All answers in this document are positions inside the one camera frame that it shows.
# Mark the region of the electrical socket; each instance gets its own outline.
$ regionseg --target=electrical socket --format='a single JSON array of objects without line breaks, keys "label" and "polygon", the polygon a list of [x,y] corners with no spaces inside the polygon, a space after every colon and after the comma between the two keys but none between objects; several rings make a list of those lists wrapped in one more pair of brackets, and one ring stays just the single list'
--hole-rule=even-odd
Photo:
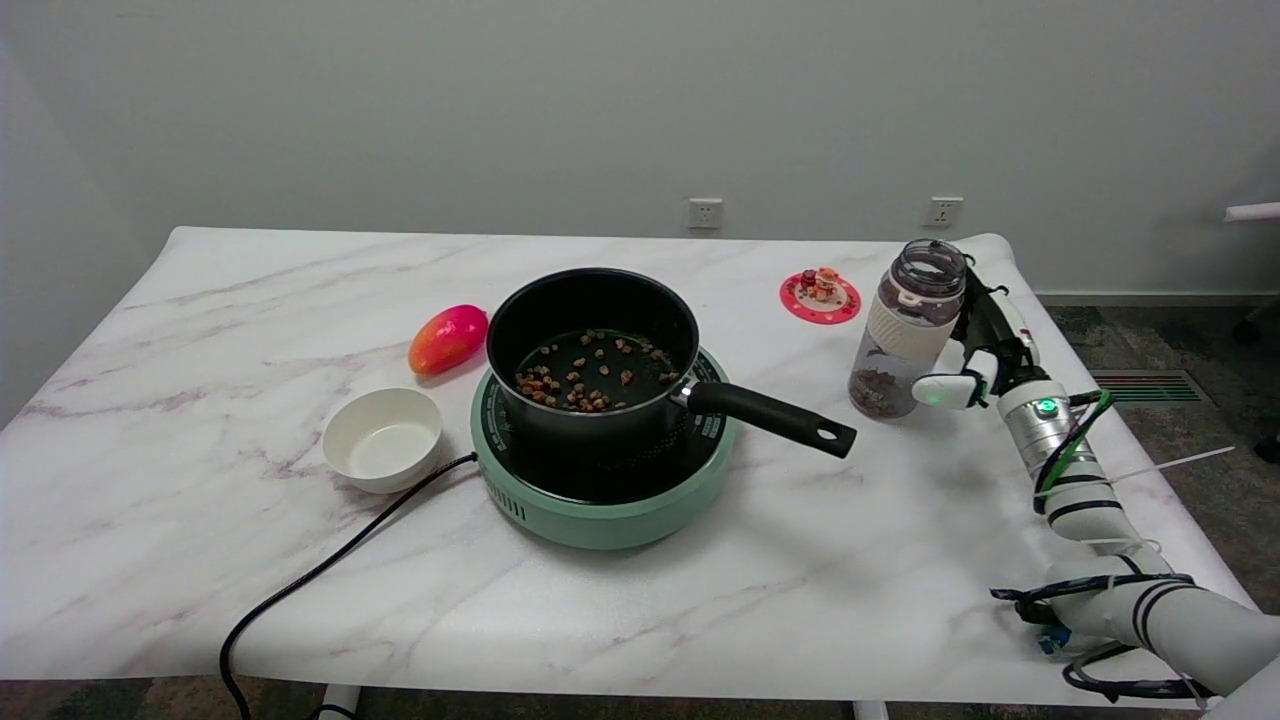
[{"label": "electrical socket", "polygon": [[689,199],[689,229],[713,231],[724,224],[724,200],[721,197]]},{"label": "electrical socket", "polygon": [[924,217],[927,228],[950,228],[960,209],[964,208],[964,197],[933,197],[929,200],[929,214]]}]

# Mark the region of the red coaster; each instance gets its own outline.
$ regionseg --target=red coaster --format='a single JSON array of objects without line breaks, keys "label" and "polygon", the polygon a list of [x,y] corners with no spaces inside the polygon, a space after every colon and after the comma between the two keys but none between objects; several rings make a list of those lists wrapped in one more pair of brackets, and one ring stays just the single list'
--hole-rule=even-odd
[{"label": "red coaster", "polygon": [[863,299],[854,286],[831,268],[791,275],[778,290],[778,300],[796,318],[819,325],[852,320],[863,307]]}]

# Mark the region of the carpet floor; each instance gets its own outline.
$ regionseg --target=carpet floor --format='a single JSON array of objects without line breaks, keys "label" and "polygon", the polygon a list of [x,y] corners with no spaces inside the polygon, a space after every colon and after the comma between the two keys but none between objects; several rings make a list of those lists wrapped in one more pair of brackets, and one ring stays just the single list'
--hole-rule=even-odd
[{"label": "carpet floor", "polygon": [[[1059,307],[1051,314],[1092,369],[1184,369],[1211,404],[1117,407],[1156,462],[1226,445],[1236,452],[1166,470],[1165,477],[1258,606],[1280,614],[1280,466],[1249,450],[1280,428],[1280,323],[1263,324],[1261,343],[1231,341],[1238,309]],[[320,702],[321,688],[243,679],[260,720],[300,720]],[[832,702],[585,698],[497,693],[366,689],[367,720],[840,720]],[[1189,719],[1164,710],[1070,708],[1000,705],[891,703],[893,720]],[[223,720],[234,707],[215,678],[4,682],[0,717],[9,720]]]}]

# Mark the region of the black saucepan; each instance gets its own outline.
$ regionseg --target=black saucepan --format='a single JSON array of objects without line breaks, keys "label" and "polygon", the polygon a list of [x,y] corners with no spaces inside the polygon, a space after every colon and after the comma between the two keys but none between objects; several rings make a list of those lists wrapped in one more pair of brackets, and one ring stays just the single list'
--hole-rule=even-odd
[{"label": "black saucepan", "polygon": [[[748,318],[742,332],[753,332]],[[698,322],[689,305],[664,284],[626,270],[581,268],[529,283],[493,314],[486,347],[512,432],[534,447],[582,455],[643,451],[686,411],[723,413],[837,457],[849,455],[856,436],[852,428],[765,395],[692,379]],[[517,378],[527,379],[532,369],[541,379],[543,368],[561,384],[556,391],[539,388],[556,406],[544,395],[535,400]],[[586,393],[598,389],[608,397],[605,409],[566,409],[573,372]]]}]

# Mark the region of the mint green induction cooker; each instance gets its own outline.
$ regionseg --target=mint green induction cooker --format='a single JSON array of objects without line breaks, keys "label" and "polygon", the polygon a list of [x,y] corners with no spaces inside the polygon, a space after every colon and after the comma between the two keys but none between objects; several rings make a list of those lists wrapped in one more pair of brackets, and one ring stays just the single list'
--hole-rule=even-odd
[{"label": "mint green induction cooker", "polygon": [[[699,380],[724,379],[705,351],[691,373]],[[692,523],[719,495],[736,436],[737,421],[724,415],[686,414],[635,457],[548,459],[521,452],[492,370],[471,404],[471,441],[493,501],[526,530],[588,550],[650,543]]]}]

